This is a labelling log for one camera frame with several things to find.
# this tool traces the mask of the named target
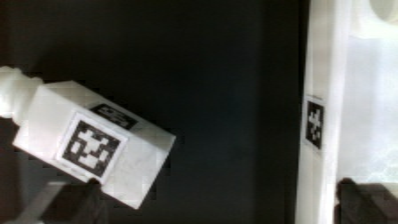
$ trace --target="white object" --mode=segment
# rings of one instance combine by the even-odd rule
[[[15,146],[139,208],[175,135],[77,82],[43,84],[0,68],[0,115],[22,126]]]
[[[397,15],[397,0],[312,2],[297,224],[335,223],[345,177],[398,183]]]

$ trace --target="black background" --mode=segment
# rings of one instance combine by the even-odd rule
[[[178,135],[143,208],[109,199],[111,223],[294,223],[308,1],[20,0],[0,10],[2,64],[77,80]],[[2,218],[72,180],[13,151],[17,130],[0,120]]]

